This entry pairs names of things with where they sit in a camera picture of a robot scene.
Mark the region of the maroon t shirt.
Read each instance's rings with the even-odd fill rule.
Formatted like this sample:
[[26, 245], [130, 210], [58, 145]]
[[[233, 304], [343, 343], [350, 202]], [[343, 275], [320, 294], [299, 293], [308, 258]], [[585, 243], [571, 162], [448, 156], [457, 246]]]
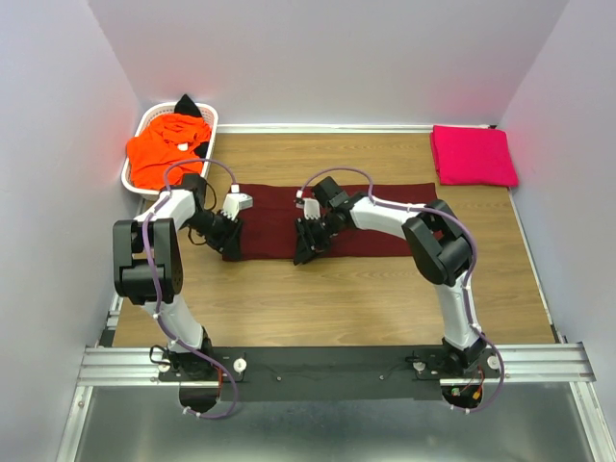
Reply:
[[[402, 225], [414, 216], [412, 208], [434, 201], [435, 185], [378, 185], [384, 199], [375, 205], [367, 196], [366, 185], [344, 185], [349, 195], [359, 195], [350, 214], [350, 225], [334, 236], [330, 248], [319, 258], [401, 257], [411, 249]], [[303, 217], [296, 207], [298, 186], [241, 184], [240, 191], [253, 197], [253, 206], [243, 210], [242, 260], [292, 260], [295, 256], [295, 221]]]

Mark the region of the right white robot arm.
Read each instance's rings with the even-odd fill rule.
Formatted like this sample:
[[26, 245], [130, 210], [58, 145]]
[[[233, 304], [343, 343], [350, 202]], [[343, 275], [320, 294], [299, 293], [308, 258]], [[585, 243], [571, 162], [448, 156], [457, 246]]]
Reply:
[[350, 195], [330, 176], [304, 195], [295, 193], [303, 216], [295, 221], [294, 264], [328, 251], [345, 230], [374, 231], [406, 241], [420, 275], [431, 283], [444, 322], [441, 368], [456, 377], [474, 370], [488, 346], [478, 322], [471, 288], [476, 242], [447, 202], [400, 203], [366, 192]]

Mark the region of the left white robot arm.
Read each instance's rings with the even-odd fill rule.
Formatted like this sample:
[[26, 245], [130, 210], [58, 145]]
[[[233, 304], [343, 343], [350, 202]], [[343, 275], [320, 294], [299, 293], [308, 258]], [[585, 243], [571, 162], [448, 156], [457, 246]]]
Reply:
[[167, 337], [163, 359], [157, 365], [196, 381], [218, 379], [224, 372], [213, 362], [205, 328], [181, 295], [184, 272], [178, 231], [186, 228], [222, 257], [239, 260], [240, 211], [253, 206], [253, 198], [233, 184], [215, 213], [205, 207], [207, 188], [199, 174], [187, 174], [180, 184], [164, 187], [145, 212], [113, 226], [116, 292], [142, 307]]

